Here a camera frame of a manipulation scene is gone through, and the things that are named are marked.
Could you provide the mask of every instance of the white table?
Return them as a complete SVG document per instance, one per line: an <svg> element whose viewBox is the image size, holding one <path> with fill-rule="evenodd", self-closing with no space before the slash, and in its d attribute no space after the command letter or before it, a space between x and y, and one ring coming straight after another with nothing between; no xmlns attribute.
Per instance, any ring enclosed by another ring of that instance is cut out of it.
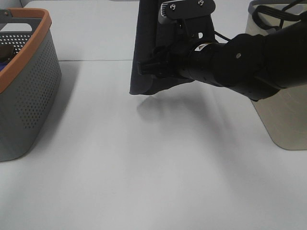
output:
<svg viewBox="0 0 307 230"><path fill-rule="evenodd" d="M275 146L249 99L131 96L131 61L60 65L33 149L0 163L1 230L306 229L307 151Z"/></svg>
<svg viewBox="0 0 307 230"><path fill-rule="evenodd" d="M132 60L139 2L32 1L50 13L60 60Z"/></svg>

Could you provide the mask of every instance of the perforated basket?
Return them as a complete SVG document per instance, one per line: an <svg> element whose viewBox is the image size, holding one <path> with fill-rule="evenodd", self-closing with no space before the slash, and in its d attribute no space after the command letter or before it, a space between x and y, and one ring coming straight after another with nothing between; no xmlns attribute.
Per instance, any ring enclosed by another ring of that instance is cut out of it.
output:
<svg viewBox="0 0 307 230"><path fill-rule="evenodd" d="M0 23L26 23L30 32L2 32L0 44L17 55L0 71L0 161L29 151L56 96L61 71L43 9L0 10Z"/></svg>

